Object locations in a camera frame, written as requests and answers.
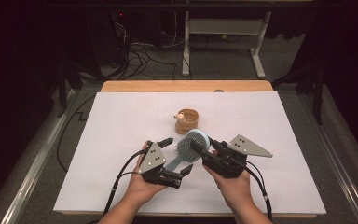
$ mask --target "hand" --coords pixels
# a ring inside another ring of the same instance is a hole
[[[141,160],[144,154],[140,155],[136,163],[136,167],[133,172],[138,172],[141,165]],[[123,196],[123,200],[135,203],[137,206],[142,206],[144,203],[150,201],[155,194],[166,189],[166,186],[149,184],[144,181],[144,178],[138,174],[132,174],[130,184],[127,187],[127,191]]]
[[[209,167],[205,165],[203,167],[213,176],[214,182],[216,182],[217,187],[222,192],[228,207],[235,209],[238,206],[253,203],[250,190],[250,175],[248,172],[243,171],[238,178],[226,179]]]

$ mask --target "dark background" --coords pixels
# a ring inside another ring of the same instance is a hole
[[[259,13],[252,11],[245,17]],[[243,14],[203,11],[197,16]],[[30,0],[0,1],[0,188],[53,107],[50,95],[58,86],[60,69],[73,88],[81,88],[78,72],[100,77],[102,63],[122,62],[123,51],[117,50],[119,41],[107,17],[103,11],[44,10]],[[184,30],[183,17],[178,12],[179,31]],[[172,13],[167,11],[126,12],[123,22],[130,38],[155,45],[160,44],[160,31],[174,33]],[[275,10],[267,37],[278,34],[286,38],[307,34],[292,72],[323,58],[325,84],[358,141],[358,3],[319,12]]]

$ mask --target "white paper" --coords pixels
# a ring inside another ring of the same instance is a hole
[[[167,163],[177,142],[173,117],[179,110],[199,112],[199,129],[212,139],[230,141],[237,134],[273,153],[248,157],[261,171],[274,214],[325,214],[319,192],[304,160],[277,92],[104,92],[98,93],[68,174],[55,204],[61,212],[102,212],[117,174],[146,140],[168,137]],[[136,159],[127,168],[132,171]],[[176,172],[185,166],[179,166]],[[112,205],[124,194],[121,178]],[[251,179],[256,205],[267,212],[260,188]],[[179,189],[165,189],[139,211],[147,214],[226,214],[226,206],[201,161],[194,163]]]

